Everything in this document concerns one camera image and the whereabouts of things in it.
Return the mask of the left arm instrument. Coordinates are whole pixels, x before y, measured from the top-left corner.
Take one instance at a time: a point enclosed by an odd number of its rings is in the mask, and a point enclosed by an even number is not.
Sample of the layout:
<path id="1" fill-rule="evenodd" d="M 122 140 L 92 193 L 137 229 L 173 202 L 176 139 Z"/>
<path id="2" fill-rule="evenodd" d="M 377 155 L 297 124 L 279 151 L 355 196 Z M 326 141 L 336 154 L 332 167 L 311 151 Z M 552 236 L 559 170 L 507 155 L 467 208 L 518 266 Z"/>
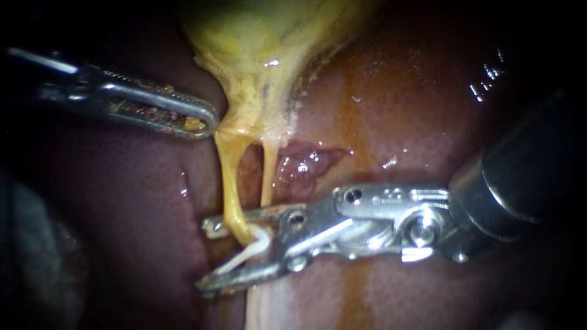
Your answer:
<path id="1" fill-rule="evenodd" d="M 67 61 L 56 50 L 38 53 L 8 47 L 6 64 L 13 70 L 9 95 L 35 101 L 56 104 L 86 101 L 100 80 L 98 67 Z"/>

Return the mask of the right arm instrument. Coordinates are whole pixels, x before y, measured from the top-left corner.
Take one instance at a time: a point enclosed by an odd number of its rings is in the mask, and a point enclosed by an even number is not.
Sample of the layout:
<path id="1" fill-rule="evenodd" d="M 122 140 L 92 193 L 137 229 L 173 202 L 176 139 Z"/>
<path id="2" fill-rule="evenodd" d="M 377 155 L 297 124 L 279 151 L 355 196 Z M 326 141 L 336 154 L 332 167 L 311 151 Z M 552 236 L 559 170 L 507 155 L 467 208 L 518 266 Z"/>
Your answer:
<path id="1" fill-rule="evenodd" d="M 287 271 L 301 271 L 325 254 L 350 260 L 394 254 L 413 263 L 438 254 L 455 227 L 446 188 L 430 183 L 352 184 L 284 212 L 275 252 Z"/>

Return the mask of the right arm instrument jaw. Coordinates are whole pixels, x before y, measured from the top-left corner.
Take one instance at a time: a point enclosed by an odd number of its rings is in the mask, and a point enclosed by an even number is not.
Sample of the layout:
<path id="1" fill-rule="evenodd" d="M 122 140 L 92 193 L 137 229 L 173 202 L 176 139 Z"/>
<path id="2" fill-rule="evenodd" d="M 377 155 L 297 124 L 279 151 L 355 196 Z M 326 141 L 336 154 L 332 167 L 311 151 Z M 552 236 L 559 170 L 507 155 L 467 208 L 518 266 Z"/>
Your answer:
<path id="1" fill-rule="evenodd" d="M 224 274 L 209 274 L 195 282 L 202 297 L 220 297 L 244 292 L 290 273 L 294 257 L 274 258 L 255 265 L 239 266 Z"/>
<path id="2" fill-rule="evenodd" d="M 231 217 L 231 219 L 236 219 L 237 224 L 244 224 L 247 227 L 254 224 L 269 229 L 276 229 L 280 217 L 294 209 L 294 204 L 272 205 L 237 212 L 237 217 Z M 204 218 L 201 222 L 201 229 L 207 238 L 225 238 L 232 233 L 231 227 L 223 214 Z"/>

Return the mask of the left arm instrument jaw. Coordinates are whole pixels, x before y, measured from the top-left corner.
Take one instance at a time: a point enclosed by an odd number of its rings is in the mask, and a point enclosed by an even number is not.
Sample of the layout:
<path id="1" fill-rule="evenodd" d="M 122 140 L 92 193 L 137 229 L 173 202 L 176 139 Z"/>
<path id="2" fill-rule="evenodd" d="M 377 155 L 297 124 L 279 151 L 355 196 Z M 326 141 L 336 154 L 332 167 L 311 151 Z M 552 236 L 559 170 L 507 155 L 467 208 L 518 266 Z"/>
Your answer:
<path id="1" fill-rule="evenodd" d="M 191 95 L 185 94 L 179 90 L 177 90 L 174 86 L 170 84 L 161 84 L 158 81 L 154 81 L 151 79 L 144 79 L 144 78 L 137 78 L 133 75 L 127 75 L 125 73 L 120 73 L 118 71 L 107 70 L 103 69 L 102 73 L 116 82 L 125 83 L 136 87 L 141 87 L 143 89 L 147 89 L 152 92 L 157 92 L 163 95 L 169 95 L 175 98 L 181 98 L 186 100 L 193 100 L 194 97 Z"/>
<path id="2" fill-rule="evenodd" d="M 218 113 L 206 101 L 122 82 L 99 85 L 94 102 L 104 119 L 181 139 L 208 138 L 219 124 Z"/>

